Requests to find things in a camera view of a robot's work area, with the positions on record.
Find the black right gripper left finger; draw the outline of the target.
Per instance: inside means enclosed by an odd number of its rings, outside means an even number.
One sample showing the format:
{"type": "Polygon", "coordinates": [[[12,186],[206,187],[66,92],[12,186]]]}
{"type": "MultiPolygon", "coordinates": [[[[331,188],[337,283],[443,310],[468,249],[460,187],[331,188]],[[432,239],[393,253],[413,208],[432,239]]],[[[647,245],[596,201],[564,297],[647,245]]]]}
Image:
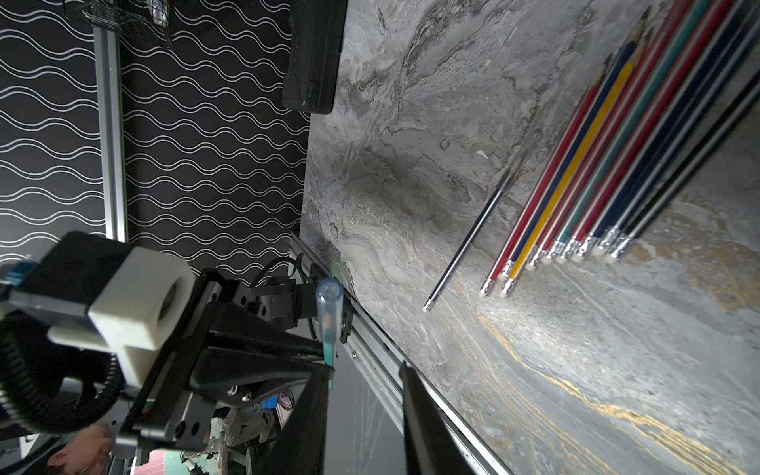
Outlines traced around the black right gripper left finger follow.
{"type": "Polygon", "coordinates": [[[301,399],[257,474],[323,474],[331,368],[312,373],[301,399]]]}

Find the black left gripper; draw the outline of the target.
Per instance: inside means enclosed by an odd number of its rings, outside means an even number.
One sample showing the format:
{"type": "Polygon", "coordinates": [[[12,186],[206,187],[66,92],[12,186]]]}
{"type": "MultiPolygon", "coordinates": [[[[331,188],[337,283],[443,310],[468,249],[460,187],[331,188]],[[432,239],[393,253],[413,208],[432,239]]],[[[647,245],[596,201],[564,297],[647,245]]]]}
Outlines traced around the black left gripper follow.
{"type": "Polygon", "coordinates": [[[137,449],[200,451],[215,408],[249,408],[294,385],[304,389],[324,364],[316,340],[271,321],[316,315],[314,283],[250,289],[207,269],[197,278],[176,329],[163,345],[118,434],[137,449]]]}

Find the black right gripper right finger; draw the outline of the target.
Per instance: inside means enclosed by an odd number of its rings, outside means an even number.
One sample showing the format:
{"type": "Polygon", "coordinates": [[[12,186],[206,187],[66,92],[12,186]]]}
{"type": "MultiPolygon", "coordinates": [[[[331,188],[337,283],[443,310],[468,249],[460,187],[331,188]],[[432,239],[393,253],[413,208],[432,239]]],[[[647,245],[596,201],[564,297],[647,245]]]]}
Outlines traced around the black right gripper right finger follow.
{"type": "Polygon", "coordinates": [[[419,373],[400,367],[403,382],[405,457],[408,474],[474,474],[460,453],[419,373]]]}

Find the dark blue pencil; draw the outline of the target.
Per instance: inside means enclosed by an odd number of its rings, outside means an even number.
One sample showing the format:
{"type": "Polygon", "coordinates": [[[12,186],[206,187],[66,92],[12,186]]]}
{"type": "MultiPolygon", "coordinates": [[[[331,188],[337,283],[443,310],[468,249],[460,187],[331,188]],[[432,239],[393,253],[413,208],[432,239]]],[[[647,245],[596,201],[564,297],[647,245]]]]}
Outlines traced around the dark blue pencil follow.
{"type": "Polygon", "coordinates": [[[439,277],[439,281],[437,281],[437,284],[435,287],[433,287],[433,291],[429,293],[429,296],[427,297],[427,300],[423,306],[424,313],[431,312],[433,306],[437,304],[437,300],[439,300],[441,293],[443,293],[443,290],[445,290],[449,279],[451,279],[451,276],[455,273],[457,267],[459,266],[459,263],[468,253],[471,245],[474,243],[475,239],[484,228],[491,214],[494,212],[494,210],[502,201],[503,197],[513,186],[513,183],[517,179],[518,172],[520,171],[524,160],[530,154],[528,151],[529,148],[530,146],[521,146],[519,153],[511,159],[510,163],[505,168],[504,173],[500,176],[496,188],[494,189],[490,198],[486,201],[477,219],[471,226],[468,233],[465,235],[465,238],[463,239],[456,253],[453,255],[452,259],[449,261],[445,271],[443,271],[443,274],[441,277],[439,277]]]}
{"type": "Polygon", "coordinates": [[[759,3],[736,4],[667,110],[648,116],[647,123],[653,129],[646,142],[637,152],[629,152],[605,182],[581,223],[578,235],[582,241],[569,253],[569,258],[581,262],[595,247],[606,251],[611,246],[621,233],[625,214],[629,213],[625,200],[637,201],[645,196],[661,170],[678,156],[714,104],[714,97],[744,63],[758,30],[759,3]]]}

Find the black pencil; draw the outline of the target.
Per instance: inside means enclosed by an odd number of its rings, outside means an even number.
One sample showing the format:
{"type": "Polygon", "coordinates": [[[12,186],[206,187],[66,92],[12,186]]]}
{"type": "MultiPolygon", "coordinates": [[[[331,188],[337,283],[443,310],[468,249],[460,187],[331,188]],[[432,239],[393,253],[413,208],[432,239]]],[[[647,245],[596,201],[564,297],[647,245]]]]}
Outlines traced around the black pencil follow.
{"type": "Polygon", "coordinates": [[[741,121],[751,112],[759,101],[759,71],[736,95],[720,118],[712,124],[710,130],[692,148],[678,167],[668,176],[653,197],[646,203],[614,242],[609,251],[603,253],[604,261],[617,263],[629,246],[642,235],[662,214],[675,196],[689,184],[695,175],[713,157],[718,148],[728,139],[741,121]]]}

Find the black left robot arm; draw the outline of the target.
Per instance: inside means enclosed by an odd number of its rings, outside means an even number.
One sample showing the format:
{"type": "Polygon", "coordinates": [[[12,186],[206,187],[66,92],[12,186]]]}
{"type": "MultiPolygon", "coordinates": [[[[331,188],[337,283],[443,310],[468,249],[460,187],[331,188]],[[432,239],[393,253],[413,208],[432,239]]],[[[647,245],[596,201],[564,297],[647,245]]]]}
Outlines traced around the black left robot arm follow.
{"type": "MultiPolygon", "coordinates": [[[[294,385],[301,400],[257,474],[320,474],[332,370],[320,342],[273,326],[273,301],[308,296],[312,286],[247,288],[211,270],[196,282],[177,329],[158,354],[120,431],[140,450],[198,451],[220,404],[251,407],[294,385]]],[[[30,311],[18,305],[1,330],[1,404],[35,433],[66,435],[92,425],[113,407],[126,383],[126,366],[111,361],[100,390],[85,387],[72,406],[59,405],[51,364],[30,365],[21,326],[30,311]]]]}

